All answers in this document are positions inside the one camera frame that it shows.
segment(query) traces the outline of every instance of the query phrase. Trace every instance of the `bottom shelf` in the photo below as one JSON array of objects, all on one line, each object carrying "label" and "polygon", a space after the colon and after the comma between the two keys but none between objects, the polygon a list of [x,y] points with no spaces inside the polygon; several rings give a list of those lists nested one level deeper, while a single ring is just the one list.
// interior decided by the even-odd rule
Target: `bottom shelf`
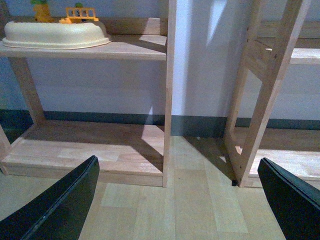
[{"label": "bottom shelf", "polygon": [[[248,128],[236,127],[236,145],[243,147]],[[247,187],[261,187],[258,166],[268,158],[297,177],[320,187],[320,131],[271,129],[264,132],[250,170]]]},{"label": "bottom shelf", "polygon": [[7,175],[61,178],[96,155],[100,181],[163,185],[163,126],[46,120],[12,147],[0,162]]}]

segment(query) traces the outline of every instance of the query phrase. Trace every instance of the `yellow toy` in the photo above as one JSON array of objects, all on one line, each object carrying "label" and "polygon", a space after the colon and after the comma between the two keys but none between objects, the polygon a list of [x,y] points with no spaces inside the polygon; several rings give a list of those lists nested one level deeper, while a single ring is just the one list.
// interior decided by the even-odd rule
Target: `yellow toy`
[{"label": "yellow toy", "polygon": [[53,23],[55,21],[55,19],[50,15],[49,6],[46,0],[31,0],[31,4],[34,5],[34,18],[37,22]]},{"label": "yellow toy", "polygon": [[61,24],[76,24],[85,20],[99,21],[96,17],[96,10],[94,7],[66,7],[66,18],[62,18]]}]

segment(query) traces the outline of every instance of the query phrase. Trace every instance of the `white wall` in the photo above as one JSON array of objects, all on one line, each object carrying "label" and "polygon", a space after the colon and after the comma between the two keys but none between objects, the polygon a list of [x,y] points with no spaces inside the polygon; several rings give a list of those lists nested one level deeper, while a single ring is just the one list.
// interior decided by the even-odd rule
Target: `white wall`
[{"label": "white wall", "polygon": [[[82,2],[106,17],[160,17],[168,11],[164,7],[168,0]],[[284,2],[270,0],[264,19],[277,20]],[[12,15],[22,15],[23,6],[28,9],[25,15],[33,14],[29,1],[7,3]],[[51,1],[52,15],[63,15],[63,8],[73,3]],[[173,115],[227,116],[250,4],[250,0],[177,0]],[[319,20],[319,12],[320,1],[314,0],[307,18]],[[159,62],[28,59],[28,63],[46,111],[164,113],[165,66]],[[25,109],[8,61],[2,58],[0,64],[0,87],[5,89],[0,92],[0,107]],[[319,76],[318,66],[291,65],[271,117],[320,120]],[[259,88],[251,74],[239,117],[251,117]]]},{"label": "white wall", "polygon": [[[228,115],[251,1],[178,0],[173,115]],[[279,20],[286,1],[269,1],[264,20]],[[320,19],[320,1],[307,20]],[[320,67],[291,65],[271,117],[320,120]],[[260,81],[248,77],[239,117],[250,118]]]}]

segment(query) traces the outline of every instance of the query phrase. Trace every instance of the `white tray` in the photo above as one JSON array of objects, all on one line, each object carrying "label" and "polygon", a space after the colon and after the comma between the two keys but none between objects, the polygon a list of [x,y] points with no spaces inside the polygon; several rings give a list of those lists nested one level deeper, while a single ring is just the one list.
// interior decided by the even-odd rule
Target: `white tray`
[{"label": "white tray", "polygon": [[101,22],[73,24],[8,22],[3,45],[13,48],[83,49],[110,43],[111,36]]}]

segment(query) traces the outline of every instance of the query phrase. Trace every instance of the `wooden leg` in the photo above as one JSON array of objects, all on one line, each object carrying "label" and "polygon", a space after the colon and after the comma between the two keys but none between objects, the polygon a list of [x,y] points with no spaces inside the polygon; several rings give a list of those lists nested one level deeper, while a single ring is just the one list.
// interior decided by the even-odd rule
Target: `wooden leg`
[{"label": "wooden leg", "polygon": [[177,0],[169,0],[167,59],[166,59],[166,97],[164,122],[164,150],[163,150],[163,181],[162,186],[167,187],[168,168],[170,161],[170,139],[172,118],[172,92],[175,62],[175,32],[176,32]]},{"label": "wooden leg", "polygon": [[32,79],[27,59],[9,57],[12,70],[19,82],[25,103],[30,111],[34,124],[40,124],[46,120],[35,83]]},{"label": "wooden leg", "polygon": [[226,122],[225,130],[230,132],[231,134],[234,131],[242,96],[244,94],[244,89],[246,86],[247,76],[248,76],[248,68],[246,68],[246,59],[248,51],[250,51],[250,45],[257,38],[258,29],[260,26],[261,18],[263,15],[263,7],[266,4],[265,0],[254,0],[251,7],[251,19],[248,26],[248,36],[247,43],[243,48],[241,60],[237,72],[235,87],[233,90],[231,107],[229,110],[228,119]]},{"label": "wooden leg", "polygon": [[310,4],[311,0],[287,1],[241,158],[232,165],[240,187],[249,176]]},{"label": "wooden leg", "polygon": [[11,151],[12,151],[11,144],[4,130],[0,125],[0,161],[3,160],[6,156],[8,156]]},{"label": "wooden leg", "polygon": [[240,172],[239,175],[242,176],[239,179],[240,187],[245,184],[245,181],[243,180],[246,179],[250,173],[250,169],[265,133],[274,103],[280,92],[282,82],[282,79],[276,81],[276,84],[274,84],[272,88],[262,84],[251,119],[249,132],[246,136],[242,149],[242,158],[237,166],[239,168],[238,171]]},{"label": "wooden leg", "polygon": [[5,25],[10,21],[10,14],[5,0],[0,0],[0,38],[3,39],[5,34]]}]

